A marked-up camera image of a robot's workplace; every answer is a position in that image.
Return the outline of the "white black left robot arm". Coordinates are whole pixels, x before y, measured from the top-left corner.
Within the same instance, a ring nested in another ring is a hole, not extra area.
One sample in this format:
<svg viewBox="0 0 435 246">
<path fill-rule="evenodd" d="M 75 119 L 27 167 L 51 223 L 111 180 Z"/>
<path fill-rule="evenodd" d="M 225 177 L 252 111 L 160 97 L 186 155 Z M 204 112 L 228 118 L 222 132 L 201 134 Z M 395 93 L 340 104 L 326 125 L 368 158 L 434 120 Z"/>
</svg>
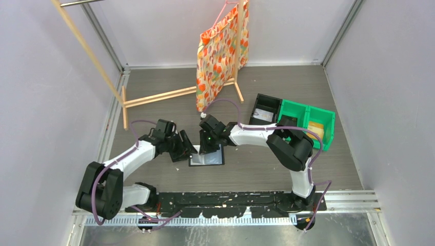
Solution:
<svg viewBox="0 0 435 246">
<path fill-rule="evenodd" d="M 152 212 L 158 204 L 156 187 L 144 182 L 125 186 L 124 182 L 139 167 L 164 153 L 178 162 L 188 160 L 197 150 L 184 130 L 178 131 L 174 122 L 160 119 L 119 156 L 87 165 L 75 205 L 92 213 L 100 226 L 126 208 Z"/>
</svg>

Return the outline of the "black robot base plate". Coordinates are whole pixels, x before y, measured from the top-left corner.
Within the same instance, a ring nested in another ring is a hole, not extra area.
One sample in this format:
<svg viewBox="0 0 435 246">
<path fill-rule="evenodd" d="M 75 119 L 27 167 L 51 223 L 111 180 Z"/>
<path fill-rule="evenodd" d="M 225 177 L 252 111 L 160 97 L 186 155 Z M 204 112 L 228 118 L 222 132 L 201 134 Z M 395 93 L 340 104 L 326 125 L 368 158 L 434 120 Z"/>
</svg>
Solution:
<svg viewBox="0 0 435 246">
<path fill-rule="evenodd" d="M 145 213 L 157 212 L 163 217 L 171 217 L 181 212 L 182 218 L 240 218 L 246 212 L 252 218 L 281 218 L 289 213 L 313 213 L 316 208 L 326 211 L 321 193 L 316 192 L 313 202 L 302 208 L 294 195 L 284 191 L 268 192 L 161 192 L 152 194 L 147 203 L 137 205 Z"/>
</svg>

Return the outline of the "black card holder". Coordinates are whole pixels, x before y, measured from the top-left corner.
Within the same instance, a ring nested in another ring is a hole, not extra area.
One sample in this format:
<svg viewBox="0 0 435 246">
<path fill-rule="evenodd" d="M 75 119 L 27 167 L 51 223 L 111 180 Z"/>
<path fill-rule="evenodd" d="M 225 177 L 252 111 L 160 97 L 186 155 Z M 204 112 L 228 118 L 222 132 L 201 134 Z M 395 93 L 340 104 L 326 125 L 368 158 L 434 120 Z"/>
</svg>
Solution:
<svg viewBox="0 0 435 246">
<path fill-rule="evenodd" d="M 188 159 L 190 167 L 221 166 L 225 164 L 224 150 L 222 145 L 215 152 L 208 154 L 192 154 Z"/>
</svg>

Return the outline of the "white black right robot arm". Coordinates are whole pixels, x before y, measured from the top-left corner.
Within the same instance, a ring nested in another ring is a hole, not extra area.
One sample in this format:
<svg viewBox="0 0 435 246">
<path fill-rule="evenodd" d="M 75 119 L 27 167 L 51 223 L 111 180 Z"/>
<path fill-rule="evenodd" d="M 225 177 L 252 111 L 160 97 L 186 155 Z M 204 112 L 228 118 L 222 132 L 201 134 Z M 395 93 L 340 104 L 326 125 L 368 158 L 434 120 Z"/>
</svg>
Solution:
<svg viewBox="0 0 435 246">
<path fill-rule="evenodd" d="M 306 210 L 313 204 L 315 186 L 309 176 L 313 140 L 288 119 L 269 125 L 227 125 L 210 114 L 201 114 L 200 154 L 216 152 L 225 146 L 253 145 L 268 147 L 278 161 L 290 171 L 293 205 Z"/>
</svg>

